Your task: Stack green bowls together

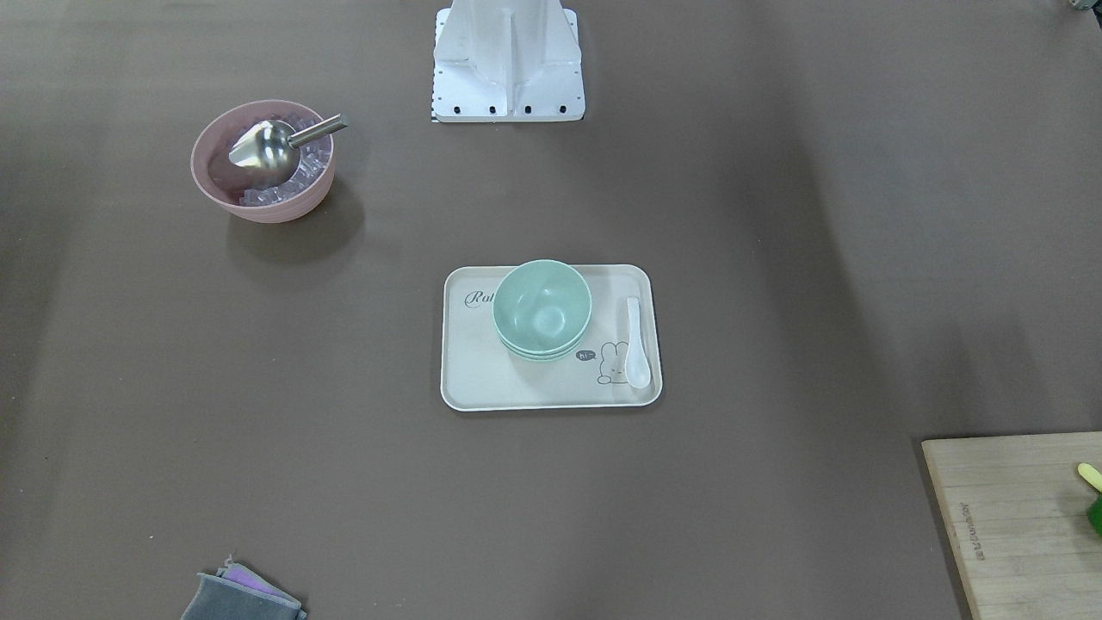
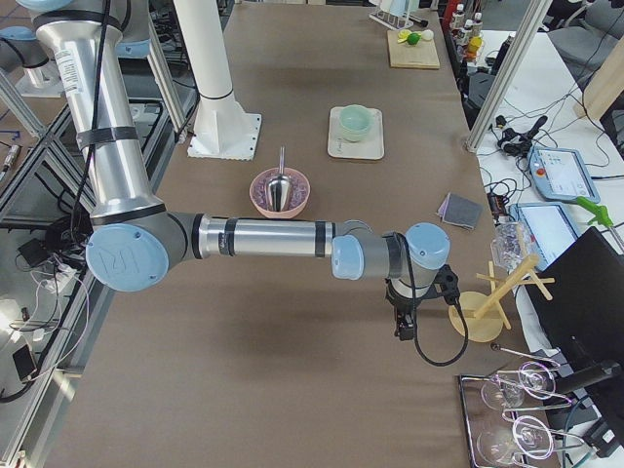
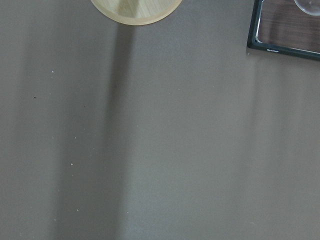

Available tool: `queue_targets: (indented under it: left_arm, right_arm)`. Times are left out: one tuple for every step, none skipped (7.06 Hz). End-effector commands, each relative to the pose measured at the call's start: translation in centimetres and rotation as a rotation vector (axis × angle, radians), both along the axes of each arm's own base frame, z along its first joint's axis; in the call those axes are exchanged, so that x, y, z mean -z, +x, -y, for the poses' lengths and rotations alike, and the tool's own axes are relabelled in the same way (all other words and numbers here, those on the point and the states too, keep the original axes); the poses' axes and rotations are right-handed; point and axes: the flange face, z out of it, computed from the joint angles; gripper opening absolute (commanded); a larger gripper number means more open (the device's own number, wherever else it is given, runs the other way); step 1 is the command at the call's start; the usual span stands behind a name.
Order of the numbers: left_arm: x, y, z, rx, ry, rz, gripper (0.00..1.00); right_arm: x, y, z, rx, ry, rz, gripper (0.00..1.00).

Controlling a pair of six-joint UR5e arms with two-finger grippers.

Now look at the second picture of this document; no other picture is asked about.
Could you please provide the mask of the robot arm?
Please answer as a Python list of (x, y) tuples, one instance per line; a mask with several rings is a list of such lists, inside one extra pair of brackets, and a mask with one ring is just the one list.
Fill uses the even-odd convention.
[(417, 336), (421, 301), (458, 299), (449, 237), (419, 223), (405, 233), (374, 234), (358, 220), (333, 223), (224, 218), (170, 212), (153, 192), (117, 50), (147, 25), (143, 1), (29, 1), (37, 38), (58, 65), (95, 192), (86, 247), (91, 272), (109, 288), (136, 292), (176, 265), (213, 254), (325, 257), (336, 278), (381, 278), (395, 309), (395, 334)]

